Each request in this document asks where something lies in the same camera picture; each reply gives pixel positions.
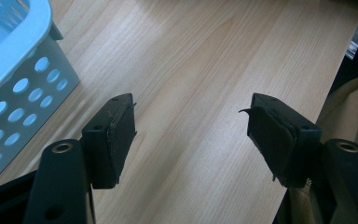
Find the white plastic basket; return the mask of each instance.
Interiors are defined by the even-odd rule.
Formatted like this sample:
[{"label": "white plastic basket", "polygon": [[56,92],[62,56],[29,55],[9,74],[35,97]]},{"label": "white plastic basket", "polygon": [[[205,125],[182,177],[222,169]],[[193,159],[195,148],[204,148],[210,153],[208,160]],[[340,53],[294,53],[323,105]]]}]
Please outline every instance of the white plastic basket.
[{"label": "white plastic basket", "polygon": [[48,0],[0,0],[0,173],[78,83]]}]

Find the wooden floor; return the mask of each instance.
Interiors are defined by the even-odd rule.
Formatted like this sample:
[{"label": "wooden floor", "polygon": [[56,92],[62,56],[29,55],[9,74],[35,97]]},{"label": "wooden floor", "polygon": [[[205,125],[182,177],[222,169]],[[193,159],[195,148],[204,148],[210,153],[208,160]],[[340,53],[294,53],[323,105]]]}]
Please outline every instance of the wooden floor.
[{"label": "wooden floor", "polygon": [[358,22],[350,0],[52,1],[80,84],[0,176],[131,92],[136,135],[98,223],[270,223],[285,189],[246,136],[254,92],[315,121]]}]

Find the black plastic part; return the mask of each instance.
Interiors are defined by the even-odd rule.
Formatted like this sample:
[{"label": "black plastic part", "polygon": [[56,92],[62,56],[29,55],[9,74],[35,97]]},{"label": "black plastic part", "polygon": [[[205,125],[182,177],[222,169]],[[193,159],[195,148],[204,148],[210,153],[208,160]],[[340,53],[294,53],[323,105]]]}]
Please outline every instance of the black plastic part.
[{"label": "black plastic part", "polygon": [[134,136],[134,104],[130,93],[109,100],[82,130],[94,189],[118,184]]},{"label": "black plastic part", "polygon": [[322,130],[282,101],[259,93],[243,111],[250,117],[248,136],[273,175],[287,188],[304,187]]},{"label": "black plastic part", "polygon": [[337,201],[330,223],[358,223],[358,144],[341,139],[327,141],[323,164]]},{"label": "black plastic part", "polygon": [[51,144],[43,151],[24,223],[94,223],[90,195],[80,142]]},{"label": "black plastic part", "polygon": [[0,223],[22,223],[35,172],[0,186]]}]

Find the beige fabric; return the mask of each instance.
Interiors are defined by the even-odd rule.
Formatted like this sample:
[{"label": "beige fabric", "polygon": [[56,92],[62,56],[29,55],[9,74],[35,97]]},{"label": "beige fabric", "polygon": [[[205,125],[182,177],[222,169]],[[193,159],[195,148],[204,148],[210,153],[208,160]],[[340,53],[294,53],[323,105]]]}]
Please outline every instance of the beige fabric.
[{"label": "beige fabric", "polygon": [[[317,125],[324,130],[322,142],[341,138],[358,143],[358,78],[346,83],[327,98]],[[309,188],[289,189],[289,192],[290,198],[285,200],[290,200],[290,203],[282,203],[278,222],[314,223]]]}]

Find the metal ring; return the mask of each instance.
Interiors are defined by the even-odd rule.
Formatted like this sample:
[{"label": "metal ring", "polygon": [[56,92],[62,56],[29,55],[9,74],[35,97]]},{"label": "metal ring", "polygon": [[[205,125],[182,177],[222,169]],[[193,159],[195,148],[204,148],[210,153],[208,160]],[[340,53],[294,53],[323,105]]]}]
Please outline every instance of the metal ring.
[{"label": "metal ring", "polygon": [[353,144],[338,142],[337,147],[350,153],[358,153],[358,146]]},{"label": "metal ring", "polygon": [[73,147],[74,145],[72,145],[72,143],[61,143],[55,146],[52,151],[54,153],[64,153],[71,150]]}]

